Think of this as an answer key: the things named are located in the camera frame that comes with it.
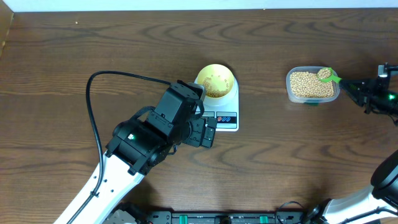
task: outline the white wall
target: white wall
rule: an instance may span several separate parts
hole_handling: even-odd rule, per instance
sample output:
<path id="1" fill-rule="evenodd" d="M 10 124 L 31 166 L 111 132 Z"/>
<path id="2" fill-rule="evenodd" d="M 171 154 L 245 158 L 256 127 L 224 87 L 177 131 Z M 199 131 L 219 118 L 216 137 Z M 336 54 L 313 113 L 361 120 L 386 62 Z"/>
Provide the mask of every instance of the white wall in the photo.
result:
<path id="1" fill-rule="evenodd" d="M 14 12 L 398 7 L 398 0 L 4 0 L 4 2 Z"/>

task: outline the brown wooden tabletop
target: brown wooden tabletop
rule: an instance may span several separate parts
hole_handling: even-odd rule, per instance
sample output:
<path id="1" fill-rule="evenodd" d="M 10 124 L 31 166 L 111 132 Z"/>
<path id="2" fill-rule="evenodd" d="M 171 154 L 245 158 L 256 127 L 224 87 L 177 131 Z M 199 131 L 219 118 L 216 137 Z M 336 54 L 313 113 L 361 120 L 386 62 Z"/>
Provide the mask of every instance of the brown wooden tabletop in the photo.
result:
<path id="1" fill-rule="evenodd" d="M 85 86 L 98 70 L 191 82 L 223 63 L 239 82 L 239 131 L 217 133 L 211 149 L 181 146 L 125 200 L 261 211 L 345 197 L 397 149 L 398 129 L 344 92 L 317 106 L 292 103 L 286 74 L 319 65 L 343 78 L 375 77 L 384 62 L 398 64 L 396 9 L 16 14 L 0 59 L 0 223 L 54 222 L 94 171 Z M 94 80 L 102 144 L 165 89 L 115 75 Z"/>

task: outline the pile of soybeans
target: pile of soybeans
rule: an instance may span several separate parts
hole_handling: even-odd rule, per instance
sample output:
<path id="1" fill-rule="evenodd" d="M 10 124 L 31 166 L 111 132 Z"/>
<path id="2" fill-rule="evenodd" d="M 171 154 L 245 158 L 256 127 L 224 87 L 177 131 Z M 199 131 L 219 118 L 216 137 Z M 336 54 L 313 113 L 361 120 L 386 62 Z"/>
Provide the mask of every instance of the pile of soybeans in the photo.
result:
<path id="1" fill-rule="evenodd" d="M 323 68 L 318 74 L 319 78 L 328 78 L 331 71 Z M 332 82 L 321 82 L 316 73 L 294 72 L 290 75 L 290 86 L 297 97 L 328 98 L 335 94 Z"/>

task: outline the green led indicator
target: green led indicator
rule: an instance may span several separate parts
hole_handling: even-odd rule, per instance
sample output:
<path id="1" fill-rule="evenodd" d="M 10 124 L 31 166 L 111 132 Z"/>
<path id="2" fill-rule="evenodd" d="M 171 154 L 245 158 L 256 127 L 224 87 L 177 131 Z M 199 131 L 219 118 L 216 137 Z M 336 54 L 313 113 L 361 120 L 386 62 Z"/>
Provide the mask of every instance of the green led indicator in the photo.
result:
<path id="1" fill-rule="evenodd" d="M 133 134 L 130 134 L 129 137 L 127 137 L 130 140 L 134 140 L 136 137 Z"/>

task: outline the transparent plastic container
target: transparent plastic container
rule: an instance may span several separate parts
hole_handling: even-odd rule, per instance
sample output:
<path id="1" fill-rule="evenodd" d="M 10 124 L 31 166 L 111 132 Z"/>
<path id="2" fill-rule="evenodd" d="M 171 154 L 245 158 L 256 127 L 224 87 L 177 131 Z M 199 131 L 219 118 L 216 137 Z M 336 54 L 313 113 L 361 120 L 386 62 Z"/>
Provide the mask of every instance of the transparent plastic container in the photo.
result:
<path id="1" fill-rule="evenodd" d="M 291 71 L 286 76 L 286 89 L 287 89 L 287 94 L 288 94 L 291 102 L 294 102 L 294 103 L 326 103 L 326 102 L 331 102 L 337 98 L 337 96 L 340 94 L 340 88 L 338 86 L 338 83 L 335 83 L 335 82 L 332 82 L 333 83 L 333 92 L 335 93 L 332 97 L 326 97 L 326 98 L 298 97 L 298 96 L 295 96 L 292 91 L 292 86 L 290 85 L 290 76 L 292 73 L 294 73 L 294 72 L 310 72 L 310 73 L 316 74 L 319 72 L 319 70 L 321 70 L 323 68 L 326 68 L 326 67 L 303 66 L 303 67 L 295 67 L 295 68 L 291 69 Z"/>

